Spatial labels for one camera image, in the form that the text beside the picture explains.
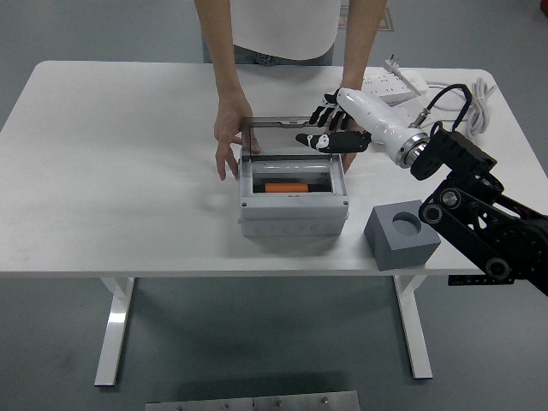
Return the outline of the person's right hand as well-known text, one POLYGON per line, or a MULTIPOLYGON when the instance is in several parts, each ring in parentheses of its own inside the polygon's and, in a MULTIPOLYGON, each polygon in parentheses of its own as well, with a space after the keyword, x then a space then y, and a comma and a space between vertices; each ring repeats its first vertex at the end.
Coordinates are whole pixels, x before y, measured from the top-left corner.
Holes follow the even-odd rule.
POLYGON ((227 170, 237 179, 238 161, 232 150, 233 145, 241 144, 242 122, 253 116, 253 111, 243 91, 226 92, 219 95, 217 118, 214 124, 214 138, 217 141, 215 162, 221 181, 227 177, 227 170))

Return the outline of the person's left hand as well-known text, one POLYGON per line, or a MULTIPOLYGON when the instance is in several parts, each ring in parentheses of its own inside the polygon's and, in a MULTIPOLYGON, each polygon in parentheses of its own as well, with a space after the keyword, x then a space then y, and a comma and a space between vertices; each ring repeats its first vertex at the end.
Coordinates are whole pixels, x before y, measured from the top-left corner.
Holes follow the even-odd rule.
MULTIPOLYGON (((365 129, 361 127, 359 124, 355 122, 355 120, 350 119, 348 122, 348 126, 346 127, 346 131, 355 131, 363 134, 365 132, 365 129)), ((357 153, 351 152, 351 153, 343 153, 341 155, 342 160, 342 169, 343 173, 346 174, 349 170, 351 164, 356 159, 357 153)))

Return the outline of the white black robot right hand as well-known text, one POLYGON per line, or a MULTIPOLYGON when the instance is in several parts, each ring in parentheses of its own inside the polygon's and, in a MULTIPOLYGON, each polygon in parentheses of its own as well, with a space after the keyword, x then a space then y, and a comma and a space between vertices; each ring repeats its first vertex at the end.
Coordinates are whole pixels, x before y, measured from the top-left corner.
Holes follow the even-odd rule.
POLYGON ((324 95, 310 124, 326 126, 323 134, 297 134, 296 141, 322 153, 364 152, 371 142, 385 146, 390 159, 406 168, 406 157, 426 134, 411 128, 379 96, 350 88, 324 95))

